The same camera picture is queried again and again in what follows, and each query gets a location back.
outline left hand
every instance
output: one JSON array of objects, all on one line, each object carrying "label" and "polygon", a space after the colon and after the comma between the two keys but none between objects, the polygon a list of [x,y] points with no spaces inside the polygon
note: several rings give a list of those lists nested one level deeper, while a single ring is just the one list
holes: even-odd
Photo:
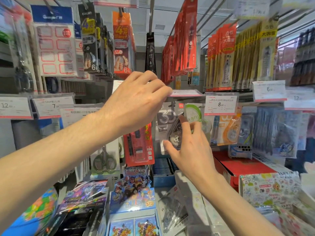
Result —
[{"label": "left hand", "polygon": [[172,88],[153,72],[134,71],[96,112],[106,126],[104,134],[115,139],[144,127],[152,122],[171,93]]}]

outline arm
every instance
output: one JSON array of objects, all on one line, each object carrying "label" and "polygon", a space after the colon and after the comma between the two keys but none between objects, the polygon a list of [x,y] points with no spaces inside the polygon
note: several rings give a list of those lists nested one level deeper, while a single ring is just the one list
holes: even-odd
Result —
[{"label": "arm", "polygon": [[151,71],[133,72],[99,111],[1,158],[0,234],[84,158],[150,123],[171,91]]},{"label": "arm", "polygon": [[172,160],[213,205],[235,236],[283,236],[264,216],[243,199],[220,175],[200,122],[189,124],[180,116],[183,137],[177,151],[169,141],[164,146]]}]

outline red circle sticker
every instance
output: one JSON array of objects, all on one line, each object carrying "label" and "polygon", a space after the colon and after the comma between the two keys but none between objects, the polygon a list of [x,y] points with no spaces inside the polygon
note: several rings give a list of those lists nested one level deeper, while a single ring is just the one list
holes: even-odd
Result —
[{"label": "red circle sticker", "polygon": [[64,37],[70,37],[71,36],[71,31],[67,28],[67,29],[64,29],[62,31],[62,34]]}]

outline forearm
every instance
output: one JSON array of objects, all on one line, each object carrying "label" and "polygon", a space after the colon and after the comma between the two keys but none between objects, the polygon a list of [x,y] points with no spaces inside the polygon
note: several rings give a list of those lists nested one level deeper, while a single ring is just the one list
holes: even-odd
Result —
[{"label": "forearm", "polygon": [[114,137],[90,114],[71,126],[0,159],[0,234],[49,187]]},{"label": "forearm", "polygon": [[199,191],[213,205],[235,236],[283,236],[223,178],[208,178]]}]

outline globe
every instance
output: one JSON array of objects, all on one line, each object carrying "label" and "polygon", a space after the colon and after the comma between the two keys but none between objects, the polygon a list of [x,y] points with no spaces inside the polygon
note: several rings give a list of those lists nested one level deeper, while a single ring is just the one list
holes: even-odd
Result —
[{"label": "globe", "polygon": [[58,194],[55,188],[47,190],[38,200],[2,234],[2,236],[34,236],[55,214]]}]

